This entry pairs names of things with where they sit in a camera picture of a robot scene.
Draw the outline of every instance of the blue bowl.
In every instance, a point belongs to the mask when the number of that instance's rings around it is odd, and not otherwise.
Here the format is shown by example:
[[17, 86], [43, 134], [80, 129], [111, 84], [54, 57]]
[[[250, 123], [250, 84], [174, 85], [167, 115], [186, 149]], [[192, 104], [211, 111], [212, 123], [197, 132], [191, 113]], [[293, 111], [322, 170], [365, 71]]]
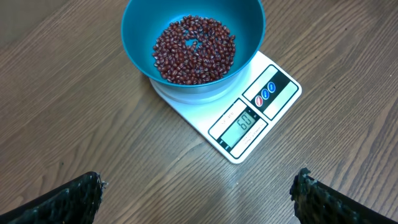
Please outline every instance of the blue bowl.
[[[164, 80], [154, 67], [156, 38], [171, 22], [189, 14], [221, 21], [236, 36], [234, 65], [224, 78], [201, 85], [178, 85]], [[265, 32], [266, 16], [260, 0], [131, 0], [121, 26], [123, 46], [134, 65], [157, 82], [182, 88], [213, 85], [237, 74], [259, 50]]]

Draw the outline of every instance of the wooden table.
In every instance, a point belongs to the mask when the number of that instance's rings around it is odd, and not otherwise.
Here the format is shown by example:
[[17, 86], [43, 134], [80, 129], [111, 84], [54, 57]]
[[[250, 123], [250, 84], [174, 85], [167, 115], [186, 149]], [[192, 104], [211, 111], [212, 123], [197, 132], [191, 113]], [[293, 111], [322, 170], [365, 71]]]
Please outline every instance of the wooden table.
[[398, 1], [263, 1], [261, 52], [303, 94], [238, 166], [130, 62], [127, 2], [0, 2], [0, 213], [95, 170], [97, 223], [298, 223], [308, 167], [398, 220]]

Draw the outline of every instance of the digital scale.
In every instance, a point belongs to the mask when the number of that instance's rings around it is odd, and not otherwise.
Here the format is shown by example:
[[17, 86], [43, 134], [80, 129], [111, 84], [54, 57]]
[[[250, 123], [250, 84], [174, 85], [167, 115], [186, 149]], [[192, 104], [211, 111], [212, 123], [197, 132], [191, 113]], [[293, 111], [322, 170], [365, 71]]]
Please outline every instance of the digital scale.
[[239, 164], [299, 98], [301, 86], [257, 52], [243, 70], [206, 93], [177, 91], [150, 79], [155, 91], [229, 161]]

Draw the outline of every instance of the pile of beans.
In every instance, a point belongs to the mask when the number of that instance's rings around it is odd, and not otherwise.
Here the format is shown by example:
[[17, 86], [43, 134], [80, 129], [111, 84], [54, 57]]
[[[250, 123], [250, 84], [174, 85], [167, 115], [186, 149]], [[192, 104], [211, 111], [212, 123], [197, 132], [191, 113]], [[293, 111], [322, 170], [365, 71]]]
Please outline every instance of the pile of beans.
[[[170, 23], [156, 40], [155, 67], [170, 83], [195, 85], [219, 80], [234, 63], [235, 35], [229, 35], [220, 21], [185, 16]], [[186, 45], [193, 39], [197, 41]]]

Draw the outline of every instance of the bowl rim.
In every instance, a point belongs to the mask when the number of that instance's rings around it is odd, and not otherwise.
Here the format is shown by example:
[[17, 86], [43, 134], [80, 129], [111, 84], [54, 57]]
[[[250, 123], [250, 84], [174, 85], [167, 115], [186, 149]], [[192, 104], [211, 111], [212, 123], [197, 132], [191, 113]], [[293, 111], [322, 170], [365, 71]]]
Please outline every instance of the bowl rim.
[[228, 78], [231, 78], [232, 76], [238, 74], [244, 67], [246, 67], [248, 65], [248, 63], [250, 63], [250, 61], [254, 58], [256, 53], [259, 51], [259, 49], [260, 49], [260, 47], [262, 45], [262, 41], [264, 40], [264, 36], [266, 34], [266, 24], [267, 24], [267, 22], [266, 22], [266, 13], [265, 13], [264, 8], [263, 8], [263, 6], [261, 4], [261, 0], [257, 0], [257, 3], [258, 3], [258, 5], [261, 8], [262, 22], [263, 22], [264, 25], [262, 26], [260, 42], [259, 42], [258, 46], [256, 47], [256, 50], [253, 52], [253, 54], [251, 55], [251, 57], [249, 58], [249, 60], [245, 64], [243, 64], [234, 73], [228, 75], [227, 77], [224, 77], [222, 79], [219, 79], [219, 80], [213, 81], [213, 82], [209, 82], [209, 83], [204, 83], [204, 84], [199, 84], [199, 85], [181, 85], [181, 84], [169, 83], [167, 80], [164, 80], [163, 78], [153, 77], [152, 75], [150, 75], [147, 72], [143, 71], [143, 69], [134, 61], [134, 59], [132, 59], [132, 57], [130, 56], [130, 53], [127, 51], [126, 44], [125, 44], [125, 41], [124, 41], [124, 35], [123, 35], [123, 27], [124, 27], [123, 25], [124, 25], [124, 18], [126, 17], [127, 9], [129, 8], [130, 3], [133, 2], [133, 1], [134, 0], [130, 0], [129, 1], [129, 3], [127, 4], [127, 6], [126, 6], [126, 8], [125, 8], [125, 10], [123, 12], [122, 23], [121, 23], [121, 28], [120, 28], [124, 51], [127, 54], [127, 56], [129, 57], [130, 61], [138, 68], [138, 70], [140, 70], [140, 72], [142, 72], [148, 78], [151, 78], [151, 79], [153, 79], [153, 80], [155, 80], [157, 82], [160, 82], [160, 83], [162, 83], [164, 85], [175, 86], [175, 87], [180, 87], [180, 88], [197, 88], [197, 87], [209, 86], [209, 85], [216, 84], [216, 83], [222, 82], [224, 80], [227, 80]]

